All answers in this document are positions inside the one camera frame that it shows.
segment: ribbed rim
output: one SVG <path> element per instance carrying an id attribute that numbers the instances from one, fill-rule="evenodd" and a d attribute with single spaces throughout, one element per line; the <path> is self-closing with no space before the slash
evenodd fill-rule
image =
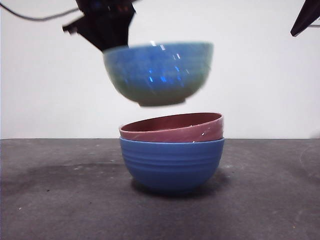
<path id="1" fill-rule="evenodd" d="M 144 48 L 154 48 L 154 47 L 160 47 L 161 45 L 165 46 L 173 46 L 173 45 L 209 45 L 211 47 L 214 47 L 214 44 L 209 41 L 177 41 L 177 42 L 160 42 L 157 43 L 156 46 L 149 45 L 149 44 L 139 44 L 135 46 L 116 46 L 113 48 L 109 48 L 103 51 L 103 54 L 111 54 L 113 52 L 120 52 L 125 50 L 137 50 L 137 49 L 144 49 Z"/>
<path id="2" fill-rule="evenodd" d="M 225 138 L 221 138 L 219 140 L 213 141 L 196 141 L 196 142 L 158 142 L 158 141 L 134 141 L 128 140 L 123 137 L 119 138 L 120 141 L 132 143 L 132 144 L 144 144 L 144 145 L 205 145 L 205 144 L 213 144 L 213 143 L 221 143 L 225 141 Z"/>

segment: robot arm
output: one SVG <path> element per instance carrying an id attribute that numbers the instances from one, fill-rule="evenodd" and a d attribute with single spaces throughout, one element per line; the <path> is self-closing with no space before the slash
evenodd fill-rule
<path id="1" fill-rule="evenodd" d="M 129 25 L 135 14 L 135 0 L 76 0 L 84 16 L 63 26 L 78 33 L 99 50 L 128 45 Z"/>

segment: bowl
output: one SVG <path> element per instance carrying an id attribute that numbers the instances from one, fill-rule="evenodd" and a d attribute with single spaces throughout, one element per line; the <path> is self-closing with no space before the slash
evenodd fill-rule
<path id="1" fill-rule="evenodd" d="M 212 56 L 208 42 L 119 46 L 103 52 L 114 87 L 140 106 L 183 103 L 207 80 Z"/>
<path id="2" fill-rule="evenodd" d="M 189 193 L 218 168 L 224 139 L 205 142 L 145 142 L 120 138 L 128 171 L 140 184 L 163 194 Z"/>
<path id="3" fill-rule="evenodd" d="M 220 113 L 199 112 L 162 116 L 129 123 L 119 128 L 122 138 L 143 142 L 186 143 L 223 138 Z"/>

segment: bowl rim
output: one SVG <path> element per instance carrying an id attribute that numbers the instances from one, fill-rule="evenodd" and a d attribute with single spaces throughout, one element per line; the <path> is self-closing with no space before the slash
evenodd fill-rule
<path id="1" fill-rule="evenodd" d="M 154 48 L 154 47 L 161 47 L 161 46 L 174 46 L 174 45 L 208 45 L 212 48 L 214 48 L 214 44 L 210 41 L 168 41 L 168 42 L 159 42 L 156 43 L 156 45 L 153 45 L 151 43 L 146 44 L 146 43 L 140 43 L 137 45 L 133 45 L 133 46 L 116 46 L 116 47 L 112 47 L 112 48 L 108 48 L 106 50 L 104 50 L 102 53 L 103 55 L 108 55 L 114 52 L 122 52 L 122 51 L 126 51 L 126 50 L 139 50 L 139 49 L 148 49 L 148 48 Z"/>
<path id="2" fill-rule="evenodd" d="M 128 130 L 123 130 L 123 128 L 129 126 L 129 125 L 133 125 L 133 124 L 137 124 L 137 123 L 141 123 L 141 122 L 146 122 L 146 121 L 150 121 L 150 120 L 155 120 L 155 119 L 161 119 L 161 118 L 168 118 L 168 117 L 176 117 L 176 116 L 182 116 L 182 115 L 207 115 L 207 114 L 212 114 L 212 115 L 218 115 L 218 118 L 211 120 L 211 121 L 205 121 L 203 123 L 200 124 L 195 124 L 195 125 L 191 125 L 191 126 L 184 126 L 184 127 L 177 127 L 177 128 L 170 128 L 170 129 L 162 129 L 162 130 L 151 130 L 151 131 L 128 131 Z M 185 129 L 190 129 L 193 128 L 195 126 L 199 126 L 199 125 L 207 125 L 210 124 L 212 122 L 217 122 L 217 121 L 223 121 L 224 120 L 224 116 L 220 113 L 220 112 L 190 112 L 190 113 L 180 113 L 180 114 L 173 114 L 173 115 L 166 115 L 166 116 L 158 116 L 158 117 L 152 117 L 152 118 L 148 118 L 148 119 L 144 119 L 144 120 L 140 120 L 140 121 L 135 121 L 135 122 L 131 122 L 128 124 L 124 124 L 119 126 L 119 132 L 121 133 L 130 133 L 130 134 L 157 134 L 157 133 L 165 133 L 165 132 L 173 132 L 176 130 L 185 130 Z"/>
<path id="3" fill-rule="evenodd" d="M 125 139 L 122 136 L 120 136 L 119 140 L 127 143 L 146 144 L 146 145 L 204 145 L 204 144 L 221 143 L 221 142 L 224 142 L 226 139 L 222 137 L 218 140 L 211 140 L 211 141 L 163 142 L 163 141 L 136 141 L 136 140 Z"/>

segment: stacked bowls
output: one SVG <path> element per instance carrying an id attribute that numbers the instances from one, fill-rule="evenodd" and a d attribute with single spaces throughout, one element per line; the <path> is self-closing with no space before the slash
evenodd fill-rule
<path id="1" fill-rule="evenodd" d="M 223 116 L 186 113 L 151 118 L 119 128 L 125 165 L 148 189 L 191 192 L 216 171 L 223 152 Z"/>

